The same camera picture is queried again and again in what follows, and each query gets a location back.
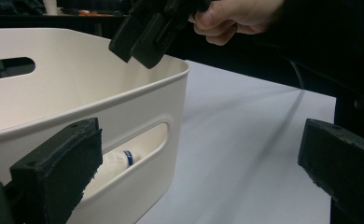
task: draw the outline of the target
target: handle cutout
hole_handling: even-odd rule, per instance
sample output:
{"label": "handle cutout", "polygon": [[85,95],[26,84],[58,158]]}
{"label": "handle cutout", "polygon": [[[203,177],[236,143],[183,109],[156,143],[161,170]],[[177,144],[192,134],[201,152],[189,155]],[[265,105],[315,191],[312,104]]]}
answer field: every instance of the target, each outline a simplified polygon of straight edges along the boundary
{"label": "handle cutout", "polygon": [[145,166],[149,158],[163,149],[167,138],[168,125],[161,123],[104,154],[103,164],[83,192],[82,202],[113,185],[135,167]]}
{"label": "handle cutout", "polygon": [[0,78],[27,75],[34,70],[35,62],[27,57],[0,60]]}

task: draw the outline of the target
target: table surface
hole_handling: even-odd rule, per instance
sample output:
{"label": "table surface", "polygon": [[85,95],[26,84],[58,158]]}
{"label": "table surface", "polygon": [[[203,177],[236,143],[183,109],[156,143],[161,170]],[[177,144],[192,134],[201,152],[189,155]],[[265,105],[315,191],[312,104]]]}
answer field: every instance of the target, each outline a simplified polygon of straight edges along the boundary
{"label": "table surface", "polygon": [[333,122],[335,98],[188,63],[174,181],[137,223],[328,224],[297,160],[304,122]]}

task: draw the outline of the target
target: white tabletop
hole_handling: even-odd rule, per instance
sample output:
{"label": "white tabletop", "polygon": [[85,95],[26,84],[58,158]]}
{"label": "white tabletop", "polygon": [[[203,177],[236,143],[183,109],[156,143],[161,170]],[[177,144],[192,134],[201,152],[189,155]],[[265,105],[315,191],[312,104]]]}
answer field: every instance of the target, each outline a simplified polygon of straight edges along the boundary
{"label": "white tabletop", "polygon": [[335,99],[189,64],[174,181],[137,223],[328,224],[297,160],[304,122],[333,122]]}

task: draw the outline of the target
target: human hand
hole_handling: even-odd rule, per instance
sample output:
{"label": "human hand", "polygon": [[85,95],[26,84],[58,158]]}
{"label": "human hand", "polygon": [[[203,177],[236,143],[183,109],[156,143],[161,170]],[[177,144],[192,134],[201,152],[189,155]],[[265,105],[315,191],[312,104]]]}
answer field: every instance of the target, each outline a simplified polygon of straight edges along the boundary
{"label": "human hand", "polygon": [[226,44],[235,33],[260,34],[275,21],[284,0],[219,0],[212,1],[205,12],[197,12],[194,31],[205,35],[209,43]]}

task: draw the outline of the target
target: white bottle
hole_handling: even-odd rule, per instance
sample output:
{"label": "white bottle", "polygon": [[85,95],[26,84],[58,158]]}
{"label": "white bottle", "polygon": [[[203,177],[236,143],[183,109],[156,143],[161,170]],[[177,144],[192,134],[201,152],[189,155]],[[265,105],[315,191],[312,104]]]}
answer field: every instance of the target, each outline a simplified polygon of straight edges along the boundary
{"label": "white bottle", "polygon": [[103,164],[98,167],[94,178],[85,188],[84,197],[90,197],[96,190],[101,189],[139,160],[141,160],[141,156],[134,150],[112,150],[104,154]]}

